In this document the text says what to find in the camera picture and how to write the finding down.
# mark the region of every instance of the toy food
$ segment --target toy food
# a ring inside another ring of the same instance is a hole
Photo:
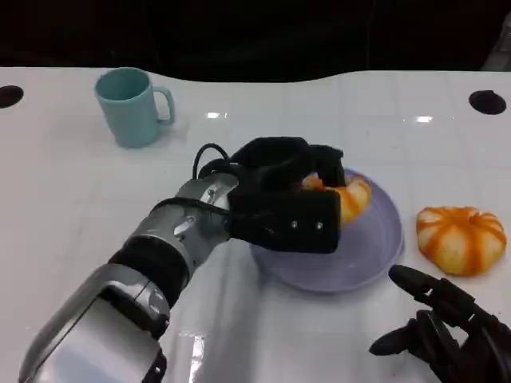
[[[315,175],[306,177],[302,188],[307,190],[333,190],[341,197],[341,224],[358,217],[370,202],[370,186],[362,177],[347,180],[346,187],[330,188]]]
[[[420,251],[447,274],[487,271],[507,238],[498,218],[475,207],[426,207],[417,216]]]

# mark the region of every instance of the white tabletop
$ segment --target white tabletop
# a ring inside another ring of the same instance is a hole
[[[508,74],[366,72],[285,85],[153,75],[171,89],[177,122],[154,145],[126,150],[94,99],[104,71],[0,69],[0,85],[25,90],[19,104],[0,109],[2,381],[16,380],[30,341],[64,299],[190,177],[206,142],[233,153],[257,136],[302,136],[342,148],[344,164],[398,205],[406,240],[399,262],[437,277],[417,249],[414,219],[423,207],[473,205],[511,228],[511,112],[485,116],[468,103],[481,89],[511,102]],[[485,275],[451,280],[511,323],[508,256]],[[434,382],[409,355],[367,351],[420,308],[388,278],[342,295],[293,290],[260,275],[248,245],[231,241],[172,310],[161,341],[164,381]]]

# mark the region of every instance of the purple plate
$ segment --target purple plate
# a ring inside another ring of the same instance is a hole
[[[398,209],[388,194],[371,179],[346,169],[347,176],[362,176],[371,185],[366,210],[348,223],[332,254],[286,253],[251,245],[256,262],[284,282],[322,293],[351,291],[372,283],[394,264],[403,248]]]

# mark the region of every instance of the orange toy fruit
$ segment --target orange toy fruit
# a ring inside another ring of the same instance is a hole
[[[417,215],[420,251],[447,274],[487,271],[504,253],[498,218],[475,207],[426,207]]]
[[[308,176],[302,182],[307,190],[333,190],[341,197],[341,224],[348,223],[358,217],[369,205],[370,186],[362,177],[347,180],[346,187],[330,188],[324,186],[318,176]]]

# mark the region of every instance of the teal mug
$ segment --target teal mug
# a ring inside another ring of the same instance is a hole
[[[137,68],[113,69],[94,87],[115,141],[124,148],[140,148],[156,140],[162,125],[174,121],[174,102],[166,88],[153,86],[149,75]],[[154,93],[167,99],[169,118],[159,118]]]

